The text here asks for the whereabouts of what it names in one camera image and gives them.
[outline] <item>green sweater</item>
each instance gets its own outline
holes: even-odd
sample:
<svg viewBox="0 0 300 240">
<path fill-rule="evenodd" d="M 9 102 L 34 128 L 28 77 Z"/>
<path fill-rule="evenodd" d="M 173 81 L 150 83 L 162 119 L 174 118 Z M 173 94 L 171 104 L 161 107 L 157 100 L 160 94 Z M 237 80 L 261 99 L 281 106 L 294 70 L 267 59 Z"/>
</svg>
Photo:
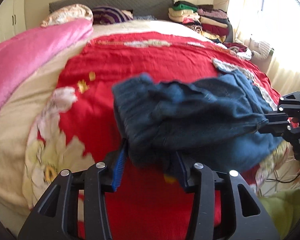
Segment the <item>green sweater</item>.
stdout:
<svg viewBox="0 0 300 240">
<path fill-rule="evenodd" d="M 198 10 L 198 8 L 196 8 L 196 7 L 188 6 L 188 5 L 185 5 L 183 3 L 180 3 L 178 6 L 172 7 L 172 9 L 174 9 L 175 11 L 193 10 L 194 12 L 197 12 L 197 10 Z"/>
</svg>

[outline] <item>red bedspread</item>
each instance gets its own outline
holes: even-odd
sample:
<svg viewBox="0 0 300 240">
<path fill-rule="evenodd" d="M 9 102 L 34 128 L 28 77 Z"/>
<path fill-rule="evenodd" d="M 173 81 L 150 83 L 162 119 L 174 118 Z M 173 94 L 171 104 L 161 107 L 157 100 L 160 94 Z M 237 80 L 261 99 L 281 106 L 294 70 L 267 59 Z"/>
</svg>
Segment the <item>red bedspread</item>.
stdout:
<svg viewBox="0 0 300 240">
<path fill-rule="evenodd" d="M 174 45 L 136 48 L 120 42 L 149 39 Z M 200 42 L 205 48 L 187 45 L 188 41 Z M 114 83 L 142 72 L 149 73 L 155 82 L 193 82 L 214 77 L 217 76 L 211 62 L 214 57 L 251 70 L 256 82 L 278 102 L 279 94 L 255 65 L 209 42 L 159 33 L 105 36 L 95 39 L 80 55 L 70 59 L 60 74 L 57 87 L 74 87 L 78 98 L 68 112 L 60 114 L 59 127 L 66 134 L 67 143 L 77 136 L 85 144 L 85 153 L 91 153 L 96 162 L 102 160 L 106 153 L 119 147 L 121 140 L 113 114 L 111 87 Z M 79 81 L 81 86 L 82 81 L 86 83 L 81 92 Z M 178 183 L 167 183 L 157 167 L 138 169 L 128 161 L 118 191 L 106 195 L 113 238 L 183 240 L 192 202 L 193 195 L 185 194 Z M 215 210 L 215 224 L 218 225 L 221 221 L 218 192 Z"/>
</svg>

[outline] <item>white curtain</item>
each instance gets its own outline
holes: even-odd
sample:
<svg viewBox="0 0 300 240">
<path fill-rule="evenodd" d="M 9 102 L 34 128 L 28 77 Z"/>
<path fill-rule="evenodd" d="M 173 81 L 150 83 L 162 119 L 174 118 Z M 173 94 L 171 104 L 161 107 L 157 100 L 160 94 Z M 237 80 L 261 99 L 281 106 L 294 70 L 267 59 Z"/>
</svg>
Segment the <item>white curtain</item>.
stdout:
<svg viewBox="0 0 300 240">
<path fill-rule="evenodd" d="M 282 95 L 300 91 L 300 7 L 296 0 L 229 0 L 234 38 L 253 47 L 266 41 L 273 56 L 260 69 Z"/>
</svg>

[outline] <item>window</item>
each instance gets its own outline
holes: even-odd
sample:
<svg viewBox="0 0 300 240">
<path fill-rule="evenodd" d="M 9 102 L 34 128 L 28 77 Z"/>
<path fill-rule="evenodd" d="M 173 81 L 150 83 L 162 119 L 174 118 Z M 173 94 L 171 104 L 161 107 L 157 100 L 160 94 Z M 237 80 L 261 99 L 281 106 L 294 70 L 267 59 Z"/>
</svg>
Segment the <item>window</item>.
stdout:
<svg viewBox="0 0 300 240">
<path fill-rule="evenodd" d="M 281 68 L 300 72 L 300 4 L 296 0 L 264 0 L 253 38 L 271 44 Z"/>
</svg>

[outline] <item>purple striped pillow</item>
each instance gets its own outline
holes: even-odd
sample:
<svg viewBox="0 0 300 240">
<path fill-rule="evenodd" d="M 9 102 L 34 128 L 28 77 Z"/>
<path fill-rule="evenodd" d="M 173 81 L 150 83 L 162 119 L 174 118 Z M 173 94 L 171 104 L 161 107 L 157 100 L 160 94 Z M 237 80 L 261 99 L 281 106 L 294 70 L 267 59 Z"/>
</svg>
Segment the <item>purple striped pillow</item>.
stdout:
<svg viewBox="0 0 300 240">
<path fill-rule="evenodd" d="M 132 20 L 131 17 L 124 14 L 115 7 L 102 5 L 92 9 L 93 24 L 113 24 Z"/>
</svg>

